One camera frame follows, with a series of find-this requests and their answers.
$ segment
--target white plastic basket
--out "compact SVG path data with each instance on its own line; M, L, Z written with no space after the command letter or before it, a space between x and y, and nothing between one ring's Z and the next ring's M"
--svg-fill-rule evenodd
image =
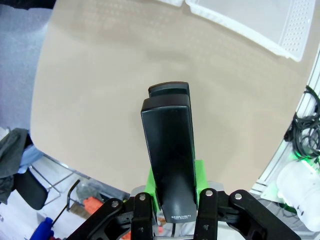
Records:
M166 4L170 4L170 5L173 5L173 6L181 7L182 3L185 0L158 0L158 1L166 3Z
M160 0L181 6L183 0ZM185 0L193 14L260 44L276 55L301 61L316 0Z

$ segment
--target tangled cables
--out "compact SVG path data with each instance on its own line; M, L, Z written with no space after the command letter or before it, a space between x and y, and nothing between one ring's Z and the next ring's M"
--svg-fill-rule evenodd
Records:
M315 99L314 113L298 117L294 114L291 126L284 135L284 140L292 142L294 154L298 159L316 159L320 156L320 99L308 85L304 94L311 94Z

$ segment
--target white bottle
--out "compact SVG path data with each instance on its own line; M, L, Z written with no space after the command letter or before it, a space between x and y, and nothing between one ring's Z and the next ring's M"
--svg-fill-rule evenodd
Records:
M293 161L280 172L276 185L288 205L312 232L320 231L320 176L306 161Z

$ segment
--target metal frame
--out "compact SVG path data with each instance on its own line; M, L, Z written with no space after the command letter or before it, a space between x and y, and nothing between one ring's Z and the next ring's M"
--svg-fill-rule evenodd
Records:
M52 162L54 162L55 164L58 164L59 166L65 168L65 169L67 169L67 170L69 170L70 172L73 172L74 174L79 175L80 177L83 177L83 178L85 178L85 179L91 179L91 177L89 177L89 176L87 176L87 175L85 175L85 174L83 174L83 173L81 173L81 172L79 172L79 171L77 171L77 170L74 170L73 168L69 167L68 165L64 164L63 162L60 162L60 161L54 159L53 157L51 157L51 156L49 156L49 155L47 155L47 154L44 154L44 156L45 156L47 159L49 159L49 160L51 160Z
M49 184L49 187L46 188L46 190L48 191L48 193L50 192L51 189L54 189L57 193L58 196L56 196L55 198L53 198L52 200L46 202L44 204L48 205L49 203L52 203L54 200L58 199L61 197L61 192L56 188L56 185L58 185L59 183L63 182L64 180L66 180L67 178L69 178L71 175L73 175L74 173L71 172L69 175L67 175L66 177L62 178L61 180L57 181L56 183L52 184L51 182L48 181L48 179L45 178L45 176L43 176L33 165L29 166L29 169L34 170L41 178L43 178L43 180L46 181L47 184Z

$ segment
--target gray floor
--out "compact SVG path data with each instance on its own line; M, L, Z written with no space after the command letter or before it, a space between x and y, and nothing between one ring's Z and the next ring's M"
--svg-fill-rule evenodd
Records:
M0 127L30 128L35 76L51 12L0 4Z

